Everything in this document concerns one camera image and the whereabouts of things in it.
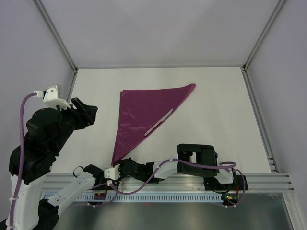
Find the white plastic knife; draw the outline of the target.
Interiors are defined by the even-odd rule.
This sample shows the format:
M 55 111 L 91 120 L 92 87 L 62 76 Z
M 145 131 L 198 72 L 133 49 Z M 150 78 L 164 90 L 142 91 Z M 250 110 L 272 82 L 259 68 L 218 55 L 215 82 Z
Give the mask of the white plastic knife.
M 173 112 L 173 108 L 169 110 L 160 120 L 158 120 L 150 129 L 145 132 L 145 136 L 148 136 L 157 126 L 164 122 Z

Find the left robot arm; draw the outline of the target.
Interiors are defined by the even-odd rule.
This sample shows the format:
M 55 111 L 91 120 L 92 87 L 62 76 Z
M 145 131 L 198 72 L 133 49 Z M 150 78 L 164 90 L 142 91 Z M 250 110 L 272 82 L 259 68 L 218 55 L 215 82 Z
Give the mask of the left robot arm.
M 104 186 L 104 171 L 90 164 L 54 198 L 40 197 L 46 175 L 64 144 L 73 131 L 93 125 L 97 111 L 97 106 L 73 98 L 68 108 L 42 108 L 26 123 L 20 116 L 20 125 L 28 131 L 21 134 L 21 144 L 10 157 L 13 194 L 9 216 L 0 223 L 2 230 L 51 230 L 80 194 Z

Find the purple cloth napkin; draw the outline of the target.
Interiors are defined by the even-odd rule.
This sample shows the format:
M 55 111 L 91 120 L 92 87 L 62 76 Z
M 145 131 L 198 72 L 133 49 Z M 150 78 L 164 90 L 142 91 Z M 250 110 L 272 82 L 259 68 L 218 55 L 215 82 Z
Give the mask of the purple cloth napkin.
M 172 114 L 195 89 L 192 83 L 184 87 L 158 90 L 122 90 L 120 92 L 118 128 L 112 165 L 130 153 L 148 136 L 145 132 L 173 108 Z

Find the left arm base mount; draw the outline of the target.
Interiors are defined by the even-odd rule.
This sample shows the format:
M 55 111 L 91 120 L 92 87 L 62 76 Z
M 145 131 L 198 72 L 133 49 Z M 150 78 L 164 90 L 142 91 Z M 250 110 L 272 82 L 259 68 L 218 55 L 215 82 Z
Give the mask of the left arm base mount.
M 94 191 L 94 200 L 105 200 L 108 191 L 114 190 L 107 182 L 114 185 L 116 188 L 119 186 L 119 179 L 111 180 L 106 179 L 104 176 L 99 176 L 95 180 L 94 186 L 91 188 L 91 190 Z

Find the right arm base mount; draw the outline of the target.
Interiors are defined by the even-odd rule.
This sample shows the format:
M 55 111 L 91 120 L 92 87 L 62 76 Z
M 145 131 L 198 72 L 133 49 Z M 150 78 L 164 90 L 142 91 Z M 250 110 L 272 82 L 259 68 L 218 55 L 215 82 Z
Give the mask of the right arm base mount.
M 239 193 L 248 190 L 246 177 L 243 175 L 235 175 L 230 183 L 222 184 L 214 177 L 204 178 L 204 187 L 206 191 L 212 191 L 222 195 L 222 201 L 225 203 L 236 204 L 239 201 Z

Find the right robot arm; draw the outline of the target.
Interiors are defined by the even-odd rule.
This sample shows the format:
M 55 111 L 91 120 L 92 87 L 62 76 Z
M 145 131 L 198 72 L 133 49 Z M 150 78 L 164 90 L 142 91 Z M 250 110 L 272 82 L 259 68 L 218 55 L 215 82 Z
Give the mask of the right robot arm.
M 147 184 L 159 184 L 176 173 L 203 179 L 206 191 L 226 193 L 246 191 L 246 177 L 233 161 L 218 162 L 211 145 L 179 144 L 175 155 L 164 161 L 140 164 L 132 158 L 119 160 L 111 168 L 111 178 L 121 181 L 132 178 Z

